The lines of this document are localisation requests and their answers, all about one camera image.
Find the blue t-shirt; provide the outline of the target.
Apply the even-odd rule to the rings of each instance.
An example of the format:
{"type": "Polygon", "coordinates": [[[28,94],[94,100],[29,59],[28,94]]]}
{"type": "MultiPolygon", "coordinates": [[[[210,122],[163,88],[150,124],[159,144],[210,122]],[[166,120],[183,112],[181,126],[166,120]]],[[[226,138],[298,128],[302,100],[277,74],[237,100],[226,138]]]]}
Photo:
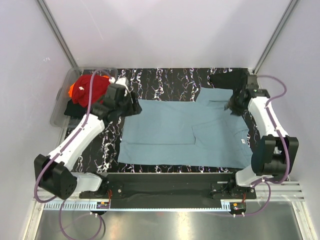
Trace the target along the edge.
{"type": "Polygon", "coordinates": [[[225,105],[231,89],[202,88],[195,101],[139,100],[124,120],[118,161],[243,169],[250,165],[249,129],[225,105]]]}

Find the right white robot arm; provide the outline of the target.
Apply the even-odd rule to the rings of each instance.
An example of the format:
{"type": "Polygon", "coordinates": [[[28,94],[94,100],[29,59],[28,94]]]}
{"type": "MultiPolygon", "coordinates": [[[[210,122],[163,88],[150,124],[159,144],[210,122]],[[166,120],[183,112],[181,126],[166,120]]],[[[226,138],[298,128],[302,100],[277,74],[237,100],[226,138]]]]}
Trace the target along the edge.
{"type": "Polygon", "coordinates": [[[243,88],[231,96],[226,109],[242,115],[248,111],[254,118],[260,140],[251,156],[251,163],[235,174],[235,181],[227,185],[228,195],[239,198],[245,187],[255,187],[262,182],[283,183],[290,174],[299,148],[299,141],[281,126],[272,101],[287,92],[270,97],[266,89],[243,88]]]}

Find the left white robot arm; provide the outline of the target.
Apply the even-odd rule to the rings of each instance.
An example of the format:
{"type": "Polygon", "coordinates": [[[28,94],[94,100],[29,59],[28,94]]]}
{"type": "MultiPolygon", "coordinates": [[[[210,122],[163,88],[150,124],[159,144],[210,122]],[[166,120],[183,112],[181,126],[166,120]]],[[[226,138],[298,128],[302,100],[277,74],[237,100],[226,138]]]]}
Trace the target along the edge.
{"type": "Polygon", "coordinates": [[[108,193],[103,177],[90,172],[72,172],[73,166],[110,122],[141,112],[136,92],[127,91],[121,84],[110,84],[106,94],[89,108],[89,113],[83,116],[78,126],[56,149],[48,155],[39,154],[35,158],[35,198],[39,197],[38,188],[62,200],[77,192],[91,192],[95,197],[103,198],[108,193]]]}

